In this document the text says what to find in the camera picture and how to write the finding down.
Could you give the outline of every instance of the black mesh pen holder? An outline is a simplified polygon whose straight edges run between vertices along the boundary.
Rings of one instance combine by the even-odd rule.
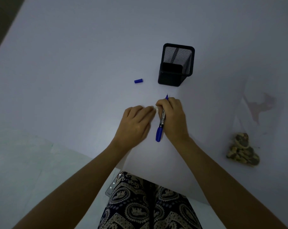
[[[158,83],[178,87],[193,73],[195,49],[166,43],[163,46]]]

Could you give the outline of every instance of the person's left hand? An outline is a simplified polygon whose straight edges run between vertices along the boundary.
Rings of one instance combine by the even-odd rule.
[[[146,138],[155,114],[156,110],[151,106],[127,108],[112,142],[128,152]]]

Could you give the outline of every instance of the person's right arm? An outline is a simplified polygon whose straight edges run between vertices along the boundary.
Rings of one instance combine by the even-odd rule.
[[[209,204],[227,229],[287,227],[189,137],[180,100],[159,100],[165,110],[164,132],[199,183]]]

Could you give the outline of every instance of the patterned pants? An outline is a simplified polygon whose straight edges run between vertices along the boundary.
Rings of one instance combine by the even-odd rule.
[[[99,229],[202,229],[187,198],[123,172],[110,196]]]

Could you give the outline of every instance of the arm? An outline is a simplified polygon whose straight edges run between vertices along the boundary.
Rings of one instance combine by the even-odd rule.
[[[287,228],[220,165],[205,154],[189,137],[181,102],[159,100],[164,108],[164,132],[199,183],[211,207],[226,226],[235,228]]]
[[[36,205],[13,229],[75,228],[123,156],[144,140],[156,111],[128,108],[110,145]]]

